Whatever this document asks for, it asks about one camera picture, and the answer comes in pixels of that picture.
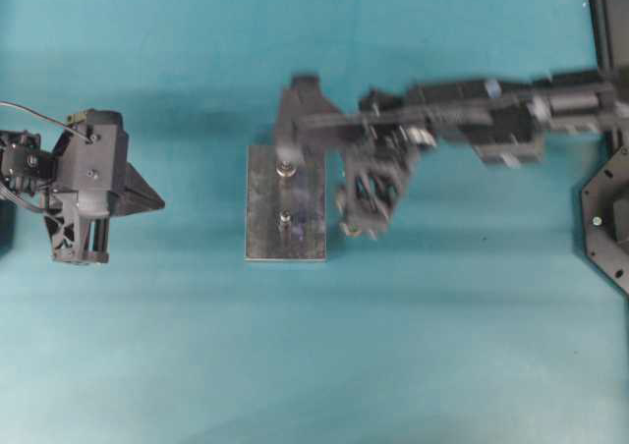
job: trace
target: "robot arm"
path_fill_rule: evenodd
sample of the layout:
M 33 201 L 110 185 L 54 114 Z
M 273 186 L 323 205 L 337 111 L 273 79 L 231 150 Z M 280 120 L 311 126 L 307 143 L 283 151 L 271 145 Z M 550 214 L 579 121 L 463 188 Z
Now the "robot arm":
M 106 263 L 110 218 L 164 201 L 127 161 L 122 115 L 87 110 L 67 125 L 52 122 L 64 133 L 51 152 L 38 135 L 0 132 L 0 197 L 43 216 L 53 260 Z M 24 194 L 38 195 L 39 205 Z

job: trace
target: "cable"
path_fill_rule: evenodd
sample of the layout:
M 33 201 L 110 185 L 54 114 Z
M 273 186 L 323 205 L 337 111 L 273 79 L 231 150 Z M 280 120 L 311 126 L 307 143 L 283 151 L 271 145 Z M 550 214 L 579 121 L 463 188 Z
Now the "cable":
M 6 185 L 2 177 L 0 177 L 0 195 L 4 196 L 7 200 L 13 202 L 15 205 L 20 206 L 21 208 L 25 208 L 28 211 L 32 211 L 37 214 L 46 214 L 47 210 L 44 208 L 40 208 L 32 203 L 27 202 L 19 195 L 14 194 L 11 189 Z
M 25 107 L 24 105 L 19 105 L 17 103 L 13 103 L 13 102 L 6 102 L 3 100 L 0 100 L 0 107 L 9 107 L 9 108 L 14 108 L 16 110 L 21 110 L 23 112 L 29 113 L 31 114 L 33 117 L 38 118 L 39 120 L 43 120 L 44 122 L 48 122 L 51 123 L 53 125 L 56 125 L 58 127 L 63 128 L 64 130 L 66 130 L 67 132 L 72 133 L 73 135 L 83 139 L 84 141 L 86 141 L 87 143 L 91 144 L 91 140 L 86 137 L 84 134 L 82 134 L 81 132 L 77 131 L 76 129 L 69 127 L 67 125 L 64 125 L 63 123 L 61 123 L 58 120 L 55 120 L 54 118 L 50 118 L 47 117 L 45 115 L 42 115 L 39 112 L 35 112 L 34 110 Z

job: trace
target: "steel base plate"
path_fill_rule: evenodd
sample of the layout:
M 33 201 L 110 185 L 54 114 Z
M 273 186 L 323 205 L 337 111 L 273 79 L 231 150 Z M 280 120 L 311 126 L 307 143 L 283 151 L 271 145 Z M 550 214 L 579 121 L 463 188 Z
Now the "steel base plate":
M 307 157 L 292 177 L 280 177 L 273 146 L 249 147 L 245 259 L 325 260 L 323 155 Z
M 629 254 L 616 242 L 613 202 L 629 188 L 629 150 L 620 148 L 581 190 L 587 255 L 629 294 Z

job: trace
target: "bolt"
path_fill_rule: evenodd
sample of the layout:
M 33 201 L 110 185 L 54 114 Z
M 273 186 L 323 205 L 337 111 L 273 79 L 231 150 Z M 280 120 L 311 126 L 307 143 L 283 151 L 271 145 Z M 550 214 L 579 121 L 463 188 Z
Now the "bolt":
M 37 164 L 39 164 L 39 159 L 37 159 L 37 156 L 35 156 L 34 154 L 30 154 L 27 157 L 27 165 L 31 168 L 35 168 L 37 167 Z
M 293 177 L 297 172 L 297 168 L 290 162 L 281 161 L 277 164 L 277 174 L 280 177 Z
M 288 210 L 283 210 L 279 213 L 279 226 L 280 228 L 288 228 L 293 221 L 293 215 Z

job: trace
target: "blue-green surface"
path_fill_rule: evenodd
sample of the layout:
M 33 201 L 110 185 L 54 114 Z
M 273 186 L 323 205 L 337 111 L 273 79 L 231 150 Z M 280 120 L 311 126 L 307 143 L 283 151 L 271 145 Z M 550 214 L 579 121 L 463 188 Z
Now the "blue-green surface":
M 0 442 L 626 443 L 626 301 L 579 254 L 595 139 L 520 171 L 444 146 L 381 241 L 330 209 L 327 263 L 243 260 L 246 146 L 292 73 L 349 111 L 370 85 L 590 67 L 586 1 L 0 0 L 0 98 L 123 112 L 168 204 L 115 220 L 93 268 L 18 214 Z

